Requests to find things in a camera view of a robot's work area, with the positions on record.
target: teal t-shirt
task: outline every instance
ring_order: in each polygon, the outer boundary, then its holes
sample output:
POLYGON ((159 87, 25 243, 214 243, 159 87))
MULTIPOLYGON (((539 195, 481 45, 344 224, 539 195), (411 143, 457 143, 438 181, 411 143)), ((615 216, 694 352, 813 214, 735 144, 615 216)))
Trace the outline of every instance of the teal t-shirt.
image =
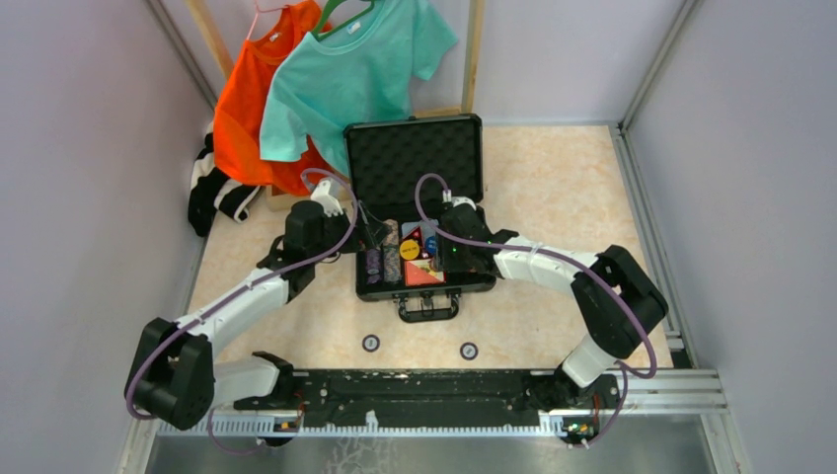
POLYGON ((348 176, 343 129, 409 117, 410 78, 429 79, 456 40, 427 0, 377 0, 322 42, 306 34, 270 84, 262 159, 298 161, 310 135, 323 158, 348 176))

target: yellow round label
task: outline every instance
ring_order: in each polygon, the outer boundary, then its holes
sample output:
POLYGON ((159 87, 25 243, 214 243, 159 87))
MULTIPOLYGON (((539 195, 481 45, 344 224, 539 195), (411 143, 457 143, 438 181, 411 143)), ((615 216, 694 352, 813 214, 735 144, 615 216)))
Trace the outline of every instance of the yellow round label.
POLYGON ((412 260, 415 257, 419 256, 421 249, 419 248, 419 242, 416 242, 413 239, 405 240, 401 243, 401 248, 399 249, 401 252, 401 258, 404 260, 412 260))

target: white wall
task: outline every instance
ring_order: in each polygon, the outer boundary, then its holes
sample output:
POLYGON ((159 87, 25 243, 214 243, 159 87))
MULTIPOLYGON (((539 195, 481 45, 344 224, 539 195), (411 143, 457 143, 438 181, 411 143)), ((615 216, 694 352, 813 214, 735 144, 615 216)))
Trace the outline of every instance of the white wall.
MULTIPOLYGON (((287 3, 260 0, 263 9, 287 3)), ((428 83, 417 81, 417 110, 459 105, 468 33, 467 0, 430 0, 460 38, 428 83)), ((318 0, 324 5, 326 0, 318 0)), ((475 112, 489 123, 621 119, 682 0, 487 0, 475 112)), ((216 93, 224 77, 183 0, 163 0, 216 93)), ((206 0, 233 59, 253 21, 252 0, 206 0)), ((365 8, 339 7, 344 20, 365 8)), ((278 12, 263 15, 264 33, 278 12)))
POLYGON ((833 472, 837 4, 708 1, 630 133, 754 472, 833 472))
POLYGON ((0 3, 0 464, 113 472, 141 328, 183 304, 210 110, 143 2, 0 3))

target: orange t-shirt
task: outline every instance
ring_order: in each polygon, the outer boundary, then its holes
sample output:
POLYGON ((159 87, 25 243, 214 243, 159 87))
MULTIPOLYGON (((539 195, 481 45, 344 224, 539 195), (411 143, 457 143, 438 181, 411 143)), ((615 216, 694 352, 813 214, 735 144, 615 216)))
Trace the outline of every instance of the orange t-shirt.
MULTIPOLYGON (((286 193, 304 196, 308 190, 299 177, 303 170, 331 170, 310 137, 308 151, 299 161, 262 161, 259 154, 259 129, 273 73, 305 33, 317 25, 320 15, 320 6, 314 0, 290 5, 282 9, 279 22, 264 38, 244 42, 215 106, 215 166, 230 178, 245 185, 275 185, 286 193)), ((309 181, 316 183, 321 178, 311 175, 309 181)))

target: t-shirt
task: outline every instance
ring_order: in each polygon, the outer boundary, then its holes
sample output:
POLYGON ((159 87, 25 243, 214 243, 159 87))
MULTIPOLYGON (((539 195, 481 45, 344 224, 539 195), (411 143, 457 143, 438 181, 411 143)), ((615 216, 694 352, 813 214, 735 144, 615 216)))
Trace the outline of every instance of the t-shirt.
MULTIPOLYGON (((299 178, 300 172, 327 167, 313 146, 287 163, 262 161, 259 156, 259 129, 273 73, 305 33, 317 25, 320 14, 320 6, 313 0, 286 7, 264 38, 244 42, 215 106, 215 166, 230 178, 246 185, 275 185, 286 193, 303 196, 308 190, 299 178)), ((316 182, 318 178, 312 175, 309 180, 316 182)))
POLYGON ((343 129, 406 119, 410 78, 429 79, 456 35, 427 0, 378 0, 331 36, 310 33, 279 66, 262 121, 262 159, 292 162, 314 145, 348 176, 343 129))

